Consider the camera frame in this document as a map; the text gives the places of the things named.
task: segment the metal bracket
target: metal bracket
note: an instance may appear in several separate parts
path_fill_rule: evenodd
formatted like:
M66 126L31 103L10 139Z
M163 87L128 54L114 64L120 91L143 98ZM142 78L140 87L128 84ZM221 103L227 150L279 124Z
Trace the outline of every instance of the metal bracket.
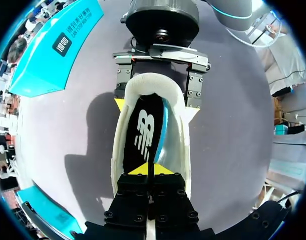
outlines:
M207 55L186 47L154 44L147 53L123 52L115 53L113 57L119 65L116 98L124 98L126 84L133 77L133 64L138 61L168 61L189 65L184 93L185 103L191 108L201 108L203 74L207 73L211 67Z

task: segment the sneaker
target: sneaker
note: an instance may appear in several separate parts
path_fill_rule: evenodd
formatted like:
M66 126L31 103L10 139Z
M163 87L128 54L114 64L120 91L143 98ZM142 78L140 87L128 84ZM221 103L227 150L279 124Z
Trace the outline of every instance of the sneaker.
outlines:
M127 83L114 138L114 195L121 174L147 174L147 162L154 161L155 174L161 170L165 174L181 173L190 198L189 119L185 114L183 93L169 77L144 73Z

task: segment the cable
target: cable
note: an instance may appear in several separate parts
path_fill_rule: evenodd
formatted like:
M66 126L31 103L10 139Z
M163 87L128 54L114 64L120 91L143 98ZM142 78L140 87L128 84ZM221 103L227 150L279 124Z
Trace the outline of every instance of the cable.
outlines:
M281 80L284 80L284 79L287 79L287 78L289 78L293 73L295 74L295 73L300 73L300 72L305 72L306 70L301 70L301 71L293 71L293 72L291 72L288 76L286 76L286 77L283 77L283 78L281 78L281 79L276 79L276 80L274 80L273 82L271 82L271 83L269 83L268 85L271 85L271 84L273 84L273 83L275 83L275 82L277 82L277 81L281 81Z
M236 40L238 40L239 42L241 42L241 43L243 43L243 44L245 44L247 46L250 46L250 47L252 46L254 48L267 48L267 47L273 45L276 42L276 40L279 38L279 35L281 33L281 30L282 30L282 22L279 22L279 28L278 28L277 34L275 35L275 38L271 42L266 44L266 45L254 45L254 44L250 44L250 43L245 42L244 40L238 38L237 36L235 36L230 30L228 30L228 29L226 29L226 30L229 32L229 34L232 35L233 38L235 38Z
M297 194L299 194L299 192L294 191L294 192L290 193L289 195L286 195L285 197L283 197L283 198L281 198L280 200L278 200L277 203L279 204L280 202L284 201L285 199L288 199L288 198L290 198L291 196L294 196L294 195L297 195Z
M135 49L136 51L140 52L140 53L145 54L146 51L141 51L141 50L138 50L137 48L134 47L134 45L133 45L133 39L135 39L135 38L134 38L134 37L131 38L131 46L132 46L132 48Z
M264 29L261 33L260 36L257 37L257 39L255 39L255 41L252 42L252 44L255 44L257 42L257 40L259 40L261 38L261 36L263 36L263 34L266 32L266 29Z

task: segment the robotic arm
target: robotic arm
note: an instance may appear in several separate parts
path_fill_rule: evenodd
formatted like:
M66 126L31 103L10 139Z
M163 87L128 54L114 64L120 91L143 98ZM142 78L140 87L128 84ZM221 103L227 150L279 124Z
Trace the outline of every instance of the robotic arm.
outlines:
M217 19L227 28L246 31L260 16L271 8L262 0L205 0L208 2Z

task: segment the person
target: person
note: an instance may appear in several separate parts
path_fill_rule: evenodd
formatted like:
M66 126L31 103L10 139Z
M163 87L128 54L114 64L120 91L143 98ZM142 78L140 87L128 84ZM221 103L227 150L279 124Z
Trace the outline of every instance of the person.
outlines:
M11 45L8 51L7 62L11 68L11 74L14 71L14 67L18 64L19 60L21 59L24 51L27 47L27 41L23 37L18 38L15 42Z
M25 27L27 31L31 33L32 36L35 36L36 33L42 28L43 24L47 20L45 18L36 18L34 17L34 13L31 12L28 15L28 19L26 21Z
M55 9L56 12L58 13L60 10L62 10L64 8L65 2L56 2L55 3Z
M274 38L279 26L270 24L270 27L273 33L269 36ZM287 26L283 25L276 42L260 49L258 55L264 67L271 95L288 93L293 85L306 82L304 59Z
M7 179L9 177L18 177L19 175L15 172L15 169L10 165L9 167L0 165L0 179Z

